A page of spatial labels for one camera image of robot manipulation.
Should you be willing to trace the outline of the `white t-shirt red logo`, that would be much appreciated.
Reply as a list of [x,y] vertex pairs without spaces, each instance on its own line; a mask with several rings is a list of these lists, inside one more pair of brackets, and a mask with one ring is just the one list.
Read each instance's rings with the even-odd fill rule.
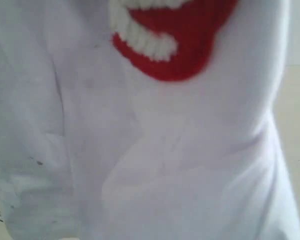
[[0,0],[14,240],[300,240],[274,120],[288,0]]

